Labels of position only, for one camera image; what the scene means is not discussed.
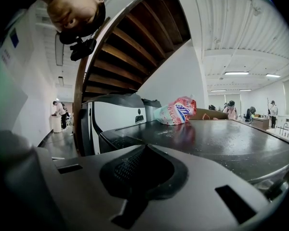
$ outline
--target white ceiling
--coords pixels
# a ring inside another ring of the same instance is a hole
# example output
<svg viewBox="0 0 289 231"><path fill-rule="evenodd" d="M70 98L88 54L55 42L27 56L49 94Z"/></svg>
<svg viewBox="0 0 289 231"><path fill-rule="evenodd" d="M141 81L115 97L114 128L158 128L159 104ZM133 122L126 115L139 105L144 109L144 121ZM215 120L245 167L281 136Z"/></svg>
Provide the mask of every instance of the white ceiling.
<svg viewBox="0 0 289 231"><path fill-rule="evenodd" d="M58 99L64 102L72 102L74 98L75 81L80 60L74 62L70 60L72 51L69 45L64 46L63 66L57 66L55 60L55 35L56 30L52 25L46 11L46 4L38 1L36 9L37 27L43 28L44 46L50 70L53 74L53 79L56 82ZM64 86L59 85L58 77L62 76Z"/></svg>
<svg viewBox="0 0 289 231"><path fill-rule="evenodd" d="M211 90L239 93L289 75L289 28L269 0L197 0L204 28L203 64ZM225 71L249 71L225 76Z"/></svg>

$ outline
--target white trash bin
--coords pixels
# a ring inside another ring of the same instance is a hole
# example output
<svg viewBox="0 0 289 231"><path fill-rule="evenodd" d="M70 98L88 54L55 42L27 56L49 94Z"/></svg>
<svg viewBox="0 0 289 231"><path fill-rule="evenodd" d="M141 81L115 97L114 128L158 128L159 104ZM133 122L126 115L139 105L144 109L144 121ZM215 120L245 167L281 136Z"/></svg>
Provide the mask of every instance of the white trash bin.
<svg viewBox="0 0 289 231"><path fill-rule="evenodd" d="M52 127L54 133L62 132L61 129L61 116L52 116Z"/></svg>

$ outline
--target black hat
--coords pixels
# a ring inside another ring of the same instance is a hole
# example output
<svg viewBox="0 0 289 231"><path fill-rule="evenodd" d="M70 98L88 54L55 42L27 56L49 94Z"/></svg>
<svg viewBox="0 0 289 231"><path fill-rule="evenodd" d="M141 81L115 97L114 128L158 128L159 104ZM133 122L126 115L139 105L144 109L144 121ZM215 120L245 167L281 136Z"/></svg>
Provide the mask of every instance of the black hat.
<svg viewBox="0 0 289 231"><path fill-rule="evenodd" d="M81 32L73 32L71 29L66 32L60 33L60 41L63 44L72 44L76 42L77 37L85 37L93 34L103 23L106 17L105 4L100 3L98 6L97 14L95 15L92 23L84 25Z"/></svg>

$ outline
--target person wearing cap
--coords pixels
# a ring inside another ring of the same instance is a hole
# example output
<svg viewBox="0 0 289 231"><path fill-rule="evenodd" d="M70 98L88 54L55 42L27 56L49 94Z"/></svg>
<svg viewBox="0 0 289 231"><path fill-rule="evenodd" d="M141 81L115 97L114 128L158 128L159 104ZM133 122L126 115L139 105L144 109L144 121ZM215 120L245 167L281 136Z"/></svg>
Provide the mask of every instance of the person wearing cap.
<svg viewBox="0 0 289 231"><path fill-rule="evenodd" d="M230 101L229 106L223 110L224 113L228 114L228 119L237 119L237 111L235 108L235 101Z"/></svg>
<svg viewBox="0 0 289 231"><path fill-rule="evenodd" d="M272 100L271 101L271 109L270 109L270 113L271 113L271 128L275 128L275 124L276 124L276 116L278 115L278 107L275 105L275 101Z"/></svg>
<svg viewBox="0 0 289 231"><path fill-rule="evenodd" d="M66 111L64 110L62 104L57 101L53 101L53 105L56 106L57 108L53 116L56 116L57 114L61 116L62 128L63 128L62 131L66 131Z"/></svg>
<svg viewBox="0 0 289 231"><path fill-rule="evenodd" d="M36 0L0 0L0 41L11 19L20 9L28 9ZM60 41L70 44L76 37L93 34L105 20L104 0L42 0L50 20L60 32Z"/></svg>

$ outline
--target desk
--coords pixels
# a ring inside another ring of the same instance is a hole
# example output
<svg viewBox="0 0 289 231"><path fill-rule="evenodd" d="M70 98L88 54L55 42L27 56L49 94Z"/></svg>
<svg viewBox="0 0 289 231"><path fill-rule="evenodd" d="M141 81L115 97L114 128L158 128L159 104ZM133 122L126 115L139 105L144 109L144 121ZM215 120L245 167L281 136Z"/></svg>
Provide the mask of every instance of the desk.
<svg viewBox="0 0 289 231"><path fill-rule="evenodd" d="M268 118L254 117L253 122L252 122L252 126L255 128L267 130L267 129L269 129L269 123L270 123L270 120Z"/></svg>
<svg viewBox="0 0 289 231"><path fill-rule="evenodd" d="M100 136L116 149L149 143L204 157L250 183L289 167L289 142L233 120L190 120L176 126L152 121Z"/></svg>

